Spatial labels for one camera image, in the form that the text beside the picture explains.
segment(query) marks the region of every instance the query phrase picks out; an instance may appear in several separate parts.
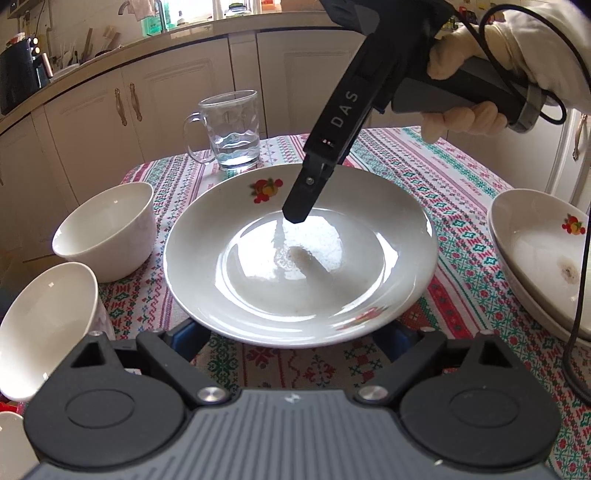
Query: floral decal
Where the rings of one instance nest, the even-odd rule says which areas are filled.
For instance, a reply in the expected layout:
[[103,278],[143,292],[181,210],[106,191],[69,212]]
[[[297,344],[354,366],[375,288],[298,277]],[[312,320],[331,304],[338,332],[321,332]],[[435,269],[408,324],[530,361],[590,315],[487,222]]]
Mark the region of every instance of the floral decal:
[[586,230],[583,226],[583,222],[579,222],[579,219],[573,215],[567,214],[567,218],[564,219],[562,228],[570,235],[584,235]]
[[337,330],[346,330],[347,328],[361,325],[362,323],[365,323],[368,320],[373,320],[374,318],[379,317],[385,311],[386,311],[386,307],[372,307],[367,312],[356,316],[352,322],[349,322],[349,323],[337,328]]
[[271,197],[277,195],[280,187],[283,187],[281,179],[259,180],[251,185],[251,195],[255,198],[255,203],[268,202]]

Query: countertop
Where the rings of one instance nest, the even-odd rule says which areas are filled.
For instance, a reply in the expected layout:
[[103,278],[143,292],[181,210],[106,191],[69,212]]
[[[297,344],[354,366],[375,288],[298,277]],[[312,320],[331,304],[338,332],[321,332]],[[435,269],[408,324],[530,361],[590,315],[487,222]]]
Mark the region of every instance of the countertop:
[[290,29],[306,27],[338,27],[325,12],[281,12],[246,17],[227,18],[206,23],[185,25],[165,34],[148,37],[129,45],[117,48],[96,59],[87,61],[78,69],[64,75],[54,83],[29,97],[7,116],[0,119],[0,134],[8,130],[36,108],[51,101],[58,95],[80,85],[98,75],[121,67],[133,61],[169,48],[190,44],[208,38],[220,37],[231,33]]

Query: gloved hand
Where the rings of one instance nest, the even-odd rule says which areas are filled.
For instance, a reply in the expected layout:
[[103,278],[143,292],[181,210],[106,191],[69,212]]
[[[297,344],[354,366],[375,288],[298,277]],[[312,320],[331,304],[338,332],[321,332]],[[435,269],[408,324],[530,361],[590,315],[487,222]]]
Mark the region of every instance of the gloved hand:
[[[573,42],[591,67],[591,21],[567,0],[531,8],[551,21]],[[505,12],[506,22],[485,28],[488,46],[507,70],[526,75],[530,82],[554,92],[567,107],[591,113],[591,93],[574,54],[548,27],[522,12]],[[430,52],[428,75],[434,80],[452,76],[472,56],[486,58],[466,27],[445,36]],[[496,135],[507,118],[492,102],[472,108],[456,107],[446,113],[423,113],[421,134],[436,142],[448,129],[473,135]]]

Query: glass mug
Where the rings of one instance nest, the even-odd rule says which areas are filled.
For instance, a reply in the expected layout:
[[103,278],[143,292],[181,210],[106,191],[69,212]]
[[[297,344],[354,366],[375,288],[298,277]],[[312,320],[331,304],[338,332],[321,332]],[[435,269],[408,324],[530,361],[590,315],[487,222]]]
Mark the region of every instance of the glass mug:
[[[233,170],[256,163],[261,147],[256,113],[258,92],[242,90],[223,93],[199,102],[197,112],[184,121],[184,139],[189,156],[198,163],[217,160],[220,168]],[[209,136],[211,155],[202,159],[189,146],[189,125],[203,122]]]

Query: patterned tablecloth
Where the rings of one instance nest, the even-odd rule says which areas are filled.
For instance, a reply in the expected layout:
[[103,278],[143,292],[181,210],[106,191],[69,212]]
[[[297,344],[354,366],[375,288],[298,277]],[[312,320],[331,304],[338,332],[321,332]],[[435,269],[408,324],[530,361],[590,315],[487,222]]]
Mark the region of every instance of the patterned tablecloth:
[[[300,162],[305,140],[298,135],[264,141],[261,164]],[[548,464],[565,479],[588,480],[591,410],[565,385],[560,371],[564,344],[515,299],[489,239],[487,209],[509,186],[445,141],[425,145],[415,128],[362,131],[346,165],[381,175],[412,193],[437,226],[440,253],[435,277],[401,320],[413,328],[432,326],[455,338],[471,338],[481,329],[497,332],[560,406],[563,425]],[[169,329],[187,317],[166,286],[164,243],[181,212],[227,177],[217,164],[201,166],[186,155],[141,165],[125,177],[124,182],[154,186],[158,239],[154,253],[135,274],[101,288],[118,338],[133,338],[157,327]],[[590,381],[591,353],[578,349],[574,357],[577,372]],[[196,359],[199,368],[231,391],[247,385],[351,389],[387,363],[370,337],[324,348],[280,350],[212,335]]]

